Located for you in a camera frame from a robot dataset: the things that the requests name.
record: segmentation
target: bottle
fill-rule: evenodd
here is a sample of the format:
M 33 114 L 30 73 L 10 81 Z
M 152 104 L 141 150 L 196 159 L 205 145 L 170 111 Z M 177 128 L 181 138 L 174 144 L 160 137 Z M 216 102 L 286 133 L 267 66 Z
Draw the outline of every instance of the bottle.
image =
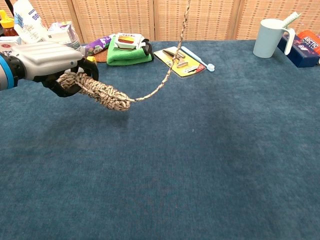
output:
M 8 17 L 4 10 L 0 10 L 0 17 L 0 24 L 3 27 L 3 34 L 7 37 L 19 36 L 14 29 L 15 20 L 11 17 Z

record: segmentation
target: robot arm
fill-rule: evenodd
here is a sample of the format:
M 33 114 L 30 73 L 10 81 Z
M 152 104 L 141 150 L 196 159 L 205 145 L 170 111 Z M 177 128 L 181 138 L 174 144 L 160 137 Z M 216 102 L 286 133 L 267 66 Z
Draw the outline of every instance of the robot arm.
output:
M 63 89 L 56 79 L 65 70 L 78 72 L 82 68 L 88 76 L 98 80 L 97 65 L 83 58 L 82 54 L 71 47 L 55 42 L 37 42 L 14 46 L 10 56 L 0 53 L 0 91 L 18 85 L 19 79 L 42 82 L 43 86 L 59 97 L 69 97 L 81 88 L 77 85 Z

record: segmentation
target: yellow package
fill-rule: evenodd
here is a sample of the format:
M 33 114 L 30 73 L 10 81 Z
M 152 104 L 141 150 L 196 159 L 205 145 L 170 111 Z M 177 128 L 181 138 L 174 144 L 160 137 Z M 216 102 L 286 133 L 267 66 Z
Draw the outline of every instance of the yellow package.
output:
M 168 67 L 171 67 L 172 64 L 172 57 L 170 57 L 168 54 L 164 52 L 164 50 L 170 51 L 171 53 L 175 53 L 177 51 L 176 46 L 172 46 L 166 49 L 162 49 L 159 51 L 154 52 L 153 54 L 157 56 L 162 62 L 164 62 Z M 172 70 L 178 74 L 180 77 L 187 77 L 194 75 L 196 73 L 199 73 L 206 69 L 204 65 L 199 63 L 198 61 L 194 60 L 192 57 L 190 57 L 188 54 L 180 51 L 180 55 L 184 56 L 181 57 L 181 62 L 186 62 L 185 64 L 181 64 L 179 60 L 177 59 L 173 65 Z

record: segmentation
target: blue box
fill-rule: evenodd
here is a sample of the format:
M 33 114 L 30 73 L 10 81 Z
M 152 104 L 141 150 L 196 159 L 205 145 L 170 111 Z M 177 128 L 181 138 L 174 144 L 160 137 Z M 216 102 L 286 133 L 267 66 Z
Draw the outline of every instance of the blue box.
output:
M 288 41 L 288 35 L 283 35 L 278 48 L 284 52 Z M 297 35 L 294 37 L 292 48 L 287 57 L 298 68 L 314 67 L 319 62 L 319 54 L 308 47 Z

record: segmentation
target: rope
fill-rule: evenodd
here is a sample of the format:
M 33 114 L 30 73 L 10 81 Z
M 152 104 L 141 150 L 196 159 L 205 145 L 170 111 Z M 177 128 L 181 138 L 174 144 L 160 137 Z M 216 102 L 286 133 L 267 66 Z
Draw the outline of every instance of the rope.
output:
M 172 64 L 168 72 L 166 73 L 164 79 L 162 80 L 161 84 L 158 87 L 156 87 L 156 89 L 151 93 L 149 93 L 148 95 L 132 99 L 128 97 L 125 93 L 115 89 L 113 86 L 106 85 L 100 81 L 95 81 L 93 80 L 92 77 L 87 76 L 83 72 L 77 72 L 77 73 L 66 72 L 59 77 L 57 82 L 60 83 L 60 85 L 64 89 L 68 89 L 72 85 L 77 84 L 78 86 L 81 87 L 81 90 L 79 91 L 79 93 L 86 94 L 89 97 L 94 98 L 96 102 L 100 102 L 102 105 L 104 105 L 108 109 L 117 110 L 117 111 L 126 111 L 130 108 L 130 103 L 141 102 L 143 100 L 146 100 L 152 97 L 165 85 L 165 83 L 168 81 L 169 76 L 172 72 L 172 68 L 177 59 L 178 52 L 181 48 L 182 41 L 184 39 L 184 32 L 187 26 L 190 3 L 191 3 L 191 0 L 188 0 L 188 3 L 186 5 L 186 10 L 184 12 L 180 38 L 179 38 L 177 50 L 172 58 Z

